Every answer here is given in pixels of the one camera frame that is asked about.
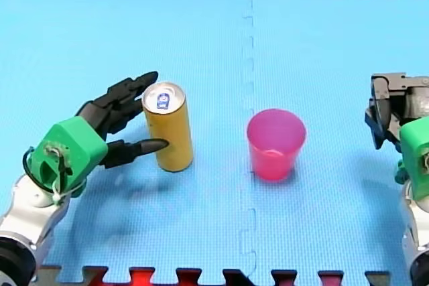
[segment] plastic cup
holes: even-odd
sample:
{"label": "plastic cup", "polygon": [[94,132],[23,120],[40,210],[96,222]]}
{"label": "plastic cup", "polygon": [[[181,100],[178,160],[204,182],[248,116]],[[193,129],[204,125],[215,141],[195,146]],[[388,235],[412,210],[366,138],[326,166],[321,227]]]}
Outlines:
{"label": "plastic cup", "polygon": [[306,140],[306,128],[293,113],[269,109],[257,113],[247,126],[253,171],[263,180],[284,180]]}

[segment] robotic hand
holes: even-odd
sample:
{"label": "robotic hand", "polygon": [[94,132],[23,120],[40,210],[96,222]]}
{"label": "robotic hand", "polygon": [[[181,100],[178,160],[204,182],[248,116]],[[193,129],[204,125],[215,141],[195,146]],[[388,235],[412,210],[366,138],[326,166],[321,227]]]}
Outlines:
{"label": "robotic hand", "polygon": [[402,239],[413,286],[429,285],[429,78],[374,74],[365,113],[376,149],[387,139],[402,154],[395,180],[403,184]]}
{"label": "robotic hand", "polygon": [[139,99],[156,82],[157,72],[111,86],[83,104],[75,117],[56,123],[39,145],[23,156],[24,174],[13,187],[9,210],[0,217],[0,286],[28,286],[53,241],[53,230],[67,213],[71,198],[85,189],[87,175],[131,163],[163,149],[163,139],[106,143],[107,134],[124,129],[142,111]]}

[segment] puzzle mat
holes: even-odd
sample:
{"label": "puzzle mat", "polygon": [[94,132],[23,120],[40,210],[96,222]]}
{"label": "puzzle mat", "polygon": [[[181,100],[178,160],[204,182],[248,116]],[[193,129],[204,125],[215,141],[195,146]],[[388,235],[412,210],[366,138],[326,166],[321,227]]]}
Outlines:
{"label": "puzzle mat", "polygon": [[[407,285],[403,226],[393,180],[399,157],[374,151],[363,121],[376,72],[425,73],[428,0],[0,0],[0,140],[15,161],[2,166],[0,211],[22,173],[20,159],[49,127],[128,76],[157,70],[188,95],[195,149],[183,173],[146,156],[97,169],[56,228],[47,265],[58,280],[130,280],[154,267],[154,283],[198,268],[200,284],[240,269],[256,285],[273,269],[319,271],[367,285],[389,271]],[[307,142],[287,183],[253,177],[245,126],[262,109],[299,115]],[[144,116],[118,138],[148,137]]]}

